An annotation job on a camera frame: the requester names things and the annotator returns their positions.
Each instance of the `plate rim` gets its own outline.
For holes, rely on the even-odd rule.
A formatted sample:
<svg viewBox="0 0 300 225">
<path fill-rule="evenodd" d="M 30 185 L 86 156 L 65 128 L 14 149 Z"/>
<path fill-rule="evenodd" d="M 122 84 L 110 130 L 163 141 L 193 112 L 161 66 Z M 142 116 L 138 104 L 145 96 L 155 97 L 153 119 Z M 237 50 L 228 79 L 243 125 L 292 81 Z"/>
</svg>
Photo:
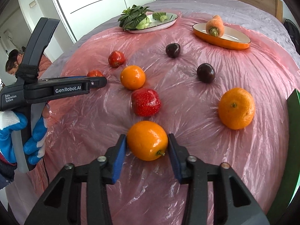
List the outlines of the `plate rim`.
<svg viewBox="0 0 300 225">
<path fill-rule="evenodd" d="M 173 21 L 176 21 L 178 19 L 178 14 L 176 13 L 172 13 L 172 14 L 175 14 L 176 15 L 176 18 L 172 21 L 169 21 L 169 22 L 166 22 L 164 24 L 161 24 L 161 25 L 166 25 L 170 22 L 173 22 Z M 151 29 L 151 28 L 155 28 L 155 27 L 158 27 L 158 26 L 161 26 L 161 25 L 156 25 L 156 26 L 153 26 L 153 27 L 150 27 L 150 28 L 144 28 L 144 29 L 141 29 L 141 30 L 138 30 L 138 29 L 125 29 L 126 31 L 142 31 L 142 30 L 146 30 L 146 29 Z"/>
<path fill-rule="evenodd" d="M 202 34 L 206 34 L 206 35 L 208 35 L 208 36 L 212 36 L 212 35 L 209 35 L 209 34 L 207 34 L 207 33 L 203 33 L 202 31 L 199 31 L 199 30 L 197 30 L 197 29 L 195 29 L 195 28 L 194 28 L 194 26 L 195 26 L 195 25 L 199 25 L 199 24 L 206 24 L 206 23 L 197 23 L 197 24 L 194 24 L 194 25 L 193 25 L 193 29 L 194 29 L 194 30 L 196 30 L 196 31 L 198 31 L 198 32 L 200 32 L 200 33 L 202 33 Z M 213 37 L 214 37 L 214 38 L 221 39 L 221 40 L 231 41 L 231 42 L 234 42 L 234 43 L 240 43 L 240 44 L 250 44 L 250 43 L 251 43 L 251 39 L 250 39 L 250 37 L 249 37 L 248 35 L 246 35 L 246 34 L 244 34 L 244 35 L 245 35 L 245 36 L 247 36 L 247 38 L 249 38 L 249 42 L 239 42 L 239 41 L 227 40 L 227 39 L 220 38 L 220 37 L 215 37 L 215 36 L 213 36 Z"/>
</svg>

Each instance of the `glove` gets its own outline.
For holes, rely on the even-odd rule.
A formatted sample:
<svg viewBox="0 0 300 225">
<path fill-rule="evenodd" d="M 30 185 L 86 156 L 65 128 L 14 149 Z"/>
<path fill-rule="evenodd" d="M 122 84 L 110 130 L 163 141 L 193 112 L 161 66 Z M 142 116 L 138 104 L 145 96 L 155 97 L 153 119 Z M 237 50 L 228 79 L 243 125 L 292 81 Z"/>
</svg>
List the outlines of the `glove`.
<svg viewBox="0 0 300 225">
<path fill-rule="evenodd" d="M 5 111 L 0 113 L 0 153 L 9 163 L 16 163 L 11 142 L 11 132 L 19 131 L 27 126 L 27 118 L 18 112 Z M 45 155 L 45 138 L 47 128 L 45 119 L 41 117 L 32 132 L 32 137 L 24 145 L 24 153 L 29 155 L 28 162 L 36 165 Z"/>
</svg>

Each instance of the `pink plastic sheet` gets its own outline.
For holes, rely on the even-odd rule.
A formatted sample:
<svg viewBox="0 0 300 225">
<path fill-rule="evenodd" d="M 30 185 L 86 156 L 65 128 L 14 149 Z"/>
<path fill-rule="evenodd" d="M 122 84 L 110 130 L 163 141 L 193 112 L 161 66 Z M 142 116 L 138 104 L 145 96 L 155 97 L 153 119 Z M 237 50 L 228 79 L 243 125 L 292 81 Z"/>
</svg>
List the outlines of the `pink plastic sheet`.
<svg viewBox="0 0 300 225">
<path fill-rule="evenodd" d="M 210 18 L 194 13 L 178 18 L 166 30 L 140 35 L 108 29 L 74 53 L 61 76 L 86 75 L 98 69 L 108 84 L 89 95 L 50 102 L 45 155 L 50 179 L 65 163 L 83 165 L 105 154 L 134 123 L 150 120 L 173 133 L 180 145 L 204 162 L 230 163 L 268 211 L 284 171 L 289 138 L 286 99 L 299 86 L 298 67 L 276 42 L 238 25 L 227 26 L 250 37 L 247 50 L 227 50 L 200 40 L 192 26 Z M 181 45 L 179 58 L 167 57 L 165 47 L 170 43 Z M 143 68 L 144 87 L 155 89 L 162 101 L 157 115 L 141 118 L 133 114 L 132 92 L 119 80 L 125 65 L 117 69 L 108 65 L 113 50 L 125 54 L 127 66 Z M 209 85 L 197 80 L 196 69 L 202 63 L 211 64 L 216 71 Z M 217 114 L 221 96 L 234 87 L 249 91 L 256 104 L 252 123 L 239 131 L 226 128 Z M 30 176 L 40 196 L 47 187 L 42 163 Z M 128 152 L 119 181 L 108 187 L 113 223 L 180 225 L 186 192 L 187 187 L 175 180 L 168 156 L 144 162 Z M 212 224 L 212 211 L 210 188 L 208 224 Z"/>
</svg>

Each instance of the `woman's hair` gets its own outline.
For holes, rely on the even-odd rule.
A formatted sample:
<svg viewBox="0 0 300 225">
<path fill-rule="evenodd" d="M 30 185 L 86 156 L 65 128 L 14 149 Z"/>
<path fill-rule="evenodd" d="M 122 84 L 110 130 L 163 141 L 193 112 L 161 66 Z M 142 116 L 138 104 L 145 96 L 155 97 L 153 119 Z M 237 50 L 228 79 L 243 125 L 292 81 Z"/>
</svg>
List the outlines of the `woman's hair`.
<svg viewBox="0 0 300 225">
<path fill-rule="evenodd" d="M 8 60 L 5 65 L 5 71 L 8 72 L 15 67 L 15 62 L 17 61 L 19 51 L 17 49 L 12 50 L 8 55 Z"/>
</svg>

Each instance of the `tangerine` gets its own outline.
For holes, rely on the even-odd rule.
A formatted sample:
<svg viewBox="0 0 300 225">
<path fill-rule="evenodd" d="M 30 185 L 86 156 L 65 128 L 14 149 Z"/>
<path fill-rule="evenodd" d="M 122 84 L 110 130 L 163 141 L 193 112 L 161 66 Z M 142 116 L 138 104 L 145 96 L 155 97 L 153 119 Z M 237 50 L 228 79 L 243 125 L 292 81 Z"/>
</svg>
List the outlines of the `tangerine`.
<svg viewBox="0 0 300 225">
<path fill-rule="evenodd" d="M 122 70 L 120 80 L 125 88 L 134 91 L 144 85 L 146 75 L 139 66 L 130 65 Z"/>
<path fill-rule="evenodd" d="M 228 128 L 233 130 L 245 128 L 254 117 L 254 99 L 245 89 L 233 88 L 222 96 L 218 113 L 221 122 Z"/>
<path fill-rule="evenodd" d="M 127 144 L 137 158 L 153 161 L 165 155 L 168 136 L 157 123 L 140 121 L 129 129 Z"/>
</svg>

